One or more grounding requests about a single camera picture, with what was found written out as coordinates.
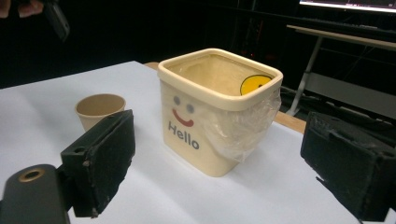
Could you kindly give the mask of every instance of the trash can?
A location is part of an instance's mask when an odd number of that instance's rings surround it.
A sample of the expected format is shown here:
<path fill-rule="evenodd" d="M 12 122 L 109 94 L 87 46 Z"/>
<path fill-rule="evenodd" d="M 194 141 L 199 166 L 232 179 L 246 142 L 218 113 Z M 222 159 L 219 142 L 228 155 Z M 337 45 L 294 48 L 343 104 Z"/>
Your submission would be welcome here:
<path fill-rule="evenodd" d="M 160 62 L 163 140 L 210 176 L 223 176 L 264 138 L 283 75 L 221 49 Z"/>

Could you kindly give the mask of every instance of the red smiling mouth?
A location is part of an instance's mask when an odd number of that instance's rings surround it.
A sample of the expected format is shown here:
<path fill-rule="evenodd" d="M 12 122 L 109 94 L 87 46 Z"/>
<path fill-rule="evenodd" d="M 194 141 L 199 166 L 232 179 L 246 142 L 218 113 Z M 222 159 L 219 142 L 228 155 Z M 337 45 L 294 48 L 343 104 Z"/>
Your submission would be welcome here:
<path fill-rule="evenodd" d="M 184 126 L 186 126 L 186 127 L 192 127 L 192 125 L 194 125 L 194 121 L 193 121 L 192 119 L 186 121 L 186 120 L 182 119 L 182 118 L 178 115 L 178 113 L 177 113 L 177 111 L 176 111 L 175 109 L 173 109 L 172 112 L 174 113 L 175 118 L 177 119 L 177 121 L 180 122 L 182 125 L 184 125 Z"/>

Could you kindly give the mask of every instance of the human hand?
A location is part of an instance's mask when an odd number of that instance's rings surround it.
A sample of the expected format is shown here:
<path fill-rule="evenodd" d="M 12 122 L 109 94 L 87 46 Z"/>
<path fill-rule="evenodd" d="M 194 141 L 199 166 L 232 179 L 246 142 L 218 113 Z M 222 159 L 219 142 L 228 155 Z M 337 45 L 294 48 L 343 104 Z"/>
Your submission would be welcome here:
<path fill-rule="evenodd" d="M 0 0 L 0 18 L 7 18 L 11 0 Z M 28 3 L 21 3 L 18 12 L 21 18 L 39 14 L 43 11 L 44 4 L 38 0 L 30 0 Z"/>

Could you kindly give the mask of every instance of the smiley face eye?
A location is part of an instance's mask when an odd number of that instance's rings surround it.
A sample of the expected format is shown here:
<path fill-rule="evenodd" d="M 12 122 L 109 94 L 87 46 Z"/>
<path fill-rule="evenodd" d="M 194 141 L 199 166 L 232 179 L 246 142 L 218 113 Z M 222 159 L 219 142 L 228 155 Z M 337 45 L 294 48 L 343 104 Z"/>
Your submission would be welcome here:
<path fill-rule="evenodd" d="M 174 102 L 176 105 L 180 105 L 180 98 L 178 98 L 177 96 L 174 97 Z"/>
<path fill-rule="evenodd" d="M 187 111 L 188 111 L 190 114 L 194 113 L 194 106 L 192 106 L 192 105 L 187 105 L 186 108 L 187 108 Z"/>

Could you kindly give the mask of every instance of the yellow smiley sticker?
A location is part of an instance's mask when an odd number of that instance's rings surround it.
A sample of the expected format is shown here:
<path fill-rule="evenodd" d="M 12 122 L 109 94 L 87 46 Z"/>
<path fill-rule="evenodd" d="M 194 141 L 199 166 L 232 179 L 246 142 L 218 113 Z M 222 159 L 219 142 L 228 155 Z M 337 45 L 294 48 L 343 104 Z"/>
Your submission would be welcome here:
<path fill-rule="evenodd" d="M 267 84 L 271 81 L 271 78 L 265 75 L 254 75 L 247 77 L 241 85 L 241 95 L 250 93 L 251 91 L 257 90 L 259 87 Z"/>

